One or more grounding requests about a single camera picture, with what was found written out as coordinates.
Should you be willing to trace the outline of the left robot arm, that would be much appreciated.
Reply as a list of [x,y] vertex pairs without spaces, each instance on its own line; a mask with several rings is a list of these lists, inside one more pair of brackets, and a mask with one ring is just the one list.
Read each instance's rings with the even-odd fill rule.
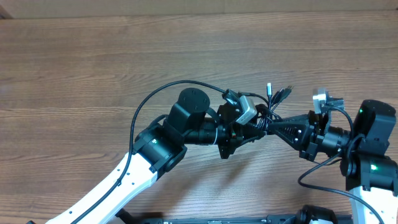
[[186,88],[169,114],[163,114],[138,135],[111,173],[68,210],[49,223],[110,223],[135,196],[170,172],[186,155],[187,146],[216,145],[227,159],[248,142],[262,138],[271,104],[255,105],[253,93],[221,92],[217,110],[208,95]]

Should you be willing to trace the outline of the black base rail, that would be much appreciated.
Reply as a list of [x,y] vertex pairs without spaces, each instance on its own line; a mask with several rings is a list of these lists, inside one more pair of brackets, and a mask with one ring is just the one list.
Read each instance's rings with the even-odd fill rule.
[[331,210],[321,207],[304,206],[297,214],[267,215],[266,217],[239,217],[239,218],[180,218],[164,219],[155,217],[153,213],[134,217],[125,209],[121,209],[112,219],[113,223],[139,223],[139,224],[179,224],[179,223],[204,223],[204,224],[283,224],[283,223],[344,223],[353,224],[351,215],[335,215]]

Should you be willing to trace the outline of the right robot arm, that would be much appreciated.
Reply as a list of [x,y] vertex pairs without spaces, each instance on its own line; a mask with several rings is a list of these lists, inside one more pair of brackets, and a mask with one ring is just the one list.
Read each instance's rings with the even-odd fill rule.
[[385,153],[396,124],[396,111],[387,103],[364,100],[350,129],[331,125],[332,111],[346,115],[341,98],[314,100],[308,114],[278,119],[268,125],[275,134],[314,161],[322,152],[328,162],[340,163],[346,179],[342,193],[351,202],[354,223],[395,223],[397,221],[397,163]]

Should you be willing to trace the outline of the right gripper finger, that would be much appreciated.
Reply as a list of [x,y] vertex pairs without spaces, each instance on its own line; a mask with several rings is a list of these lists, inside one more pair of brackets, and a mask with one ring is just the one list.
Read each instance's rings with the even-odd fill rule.
[[284,140],[296,151],[303,151],[307,147],[310,135],[308,121],[281,121],[268,125],[268,131]]
[[301,115],[297,115],[297,116],[292,116],[292,117],[288,117],[288,118],[283,118],[282,122],[285,123],[306,123],[309,121],[309,114],[301,114]]

